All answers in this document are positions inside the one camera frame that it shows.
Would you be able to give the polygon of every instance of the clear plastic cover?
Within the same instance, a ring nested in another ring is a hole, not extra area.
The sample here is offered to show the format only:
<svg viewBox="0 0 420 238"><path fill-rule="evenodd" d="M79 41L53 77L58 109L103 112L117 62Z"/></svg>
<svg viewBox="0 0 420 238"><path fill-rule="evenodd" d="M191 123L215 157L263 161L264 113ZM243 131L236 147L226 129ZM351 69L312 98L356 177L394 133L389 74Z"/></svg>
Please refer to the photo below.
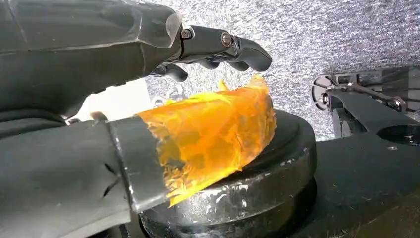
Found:
<svg viewBox="0 0 420 238"><path fill-rule="evenodd" d="M0 53L142 42L170 48L181 17L137 0L0 0Z"/></svg>

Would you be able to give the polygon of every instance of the robotic arm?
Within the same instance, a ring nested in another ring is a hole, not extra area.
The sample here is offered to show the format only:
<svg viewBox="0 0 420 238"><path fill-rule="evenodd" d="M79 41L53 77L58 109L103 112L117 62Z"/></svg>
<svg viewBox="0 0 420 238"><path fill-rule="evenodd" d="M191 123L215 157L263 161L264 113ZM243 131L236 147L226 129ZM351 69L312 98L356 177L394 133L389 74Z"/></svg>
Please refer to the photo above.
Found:
<svg viewBox="0 0 420 238"><path fill-rule="evenodd" d="M66 126L87 96L175 63L268 69L257 43L133 0L0 1L0 237L86 237L166 201L139 118Z"/></svg>

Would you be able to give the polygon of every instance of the transparent plastic sheet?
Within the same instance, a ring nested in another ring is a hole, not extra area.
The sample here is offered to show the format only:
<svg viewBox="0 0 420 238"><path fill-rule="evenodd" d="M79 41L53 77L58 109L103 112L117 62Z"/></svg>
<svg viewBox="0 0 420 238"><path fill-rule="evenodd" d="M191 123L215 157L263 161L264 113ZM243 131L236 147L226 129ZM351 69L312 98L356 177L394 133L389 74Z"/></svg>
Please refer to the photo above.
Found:
<svg viewBox="0 0 420 238"><path fill-rule="evenodd" d="M159 139L171 206L240 171L269 144L276 128L260 76L243 88L196 95L137 115Z"/></svg>
<svg viewBox="0 0 420 238"><path fill-rule="evenodd" d="M170 48L181 16L136 0L0 0L0 53L142 42Z"/></svg>

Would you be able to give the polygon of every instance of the black cylindrical object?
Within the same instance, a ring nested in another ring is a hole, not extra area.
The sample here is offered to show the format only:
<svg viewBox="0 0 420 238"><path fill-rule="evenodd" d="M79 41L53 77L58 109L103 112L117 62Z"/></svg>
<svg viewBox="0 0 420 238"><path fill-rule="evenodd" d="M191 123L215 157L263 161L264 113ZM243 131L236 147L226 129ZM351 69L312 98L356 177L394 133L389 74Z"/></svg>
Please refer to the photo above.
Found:
<svg viewBox="0 0 420 238"><path fill-rule="evenodd" d="M276 111L271 143L249 165L168 208L140 217L152 238L266 238L293 230L316 197L315 134L302 118Z"/></svg>
<svg viewBox="0 0 420 238"><path fill-rule="evenodd" d="M157 141L140 117L0 128L14 123L50 128L0 140L0 237L87 237L166 201Z"/></svg>

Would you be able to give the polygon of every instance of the circular hole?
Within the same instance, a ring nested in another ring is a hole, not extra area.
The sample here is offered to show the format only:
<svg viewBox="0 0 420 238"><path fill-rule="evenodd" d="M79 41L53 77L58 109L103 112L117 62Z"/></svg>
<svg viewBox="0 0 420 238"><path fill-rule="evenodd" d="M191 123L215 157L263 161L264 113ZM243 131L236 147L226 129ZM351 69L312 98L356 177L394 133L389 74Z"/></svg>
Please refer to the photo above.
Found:
<svg viewBox="0 0 420 238"><path fill-rule="evenodd" d="M420 146L420 125L396 125L386 127L378 132L378 136L384 140L397 144Z"/></svg>

